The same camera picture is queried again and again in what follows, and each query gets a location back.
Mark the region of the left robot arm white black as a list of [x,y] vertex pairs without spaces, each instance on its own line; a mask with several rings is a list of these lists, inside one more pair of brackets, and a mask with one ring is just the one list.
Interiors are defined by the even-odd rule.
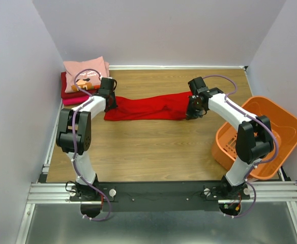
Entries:
[[56,144],[71,160],[79,185],[94,190],[97,174],[93,169],[88,154],[92,141],[92,119],[101,112],[117,107],[115,89],[117,81],[108,77],[101,79],[101,86],[82,104],[60,111]]

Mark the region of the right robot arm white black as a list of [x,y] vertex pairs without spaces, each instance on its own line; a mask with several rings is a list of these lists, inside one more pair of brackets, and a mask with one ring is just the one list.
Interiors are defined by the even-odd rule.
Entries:
[[232,196],[243,189],[251,171],[266,163],[266,156],[278,153],[278,142],[272,133],[271,122],[265,115],[257,116],[233,102],[219,88],[208,88],[202,77],[188,82],[191,95],[186,119],[197,119],[209,110],[225,119],[236,131],[236,159],[222,177],[217,193]]

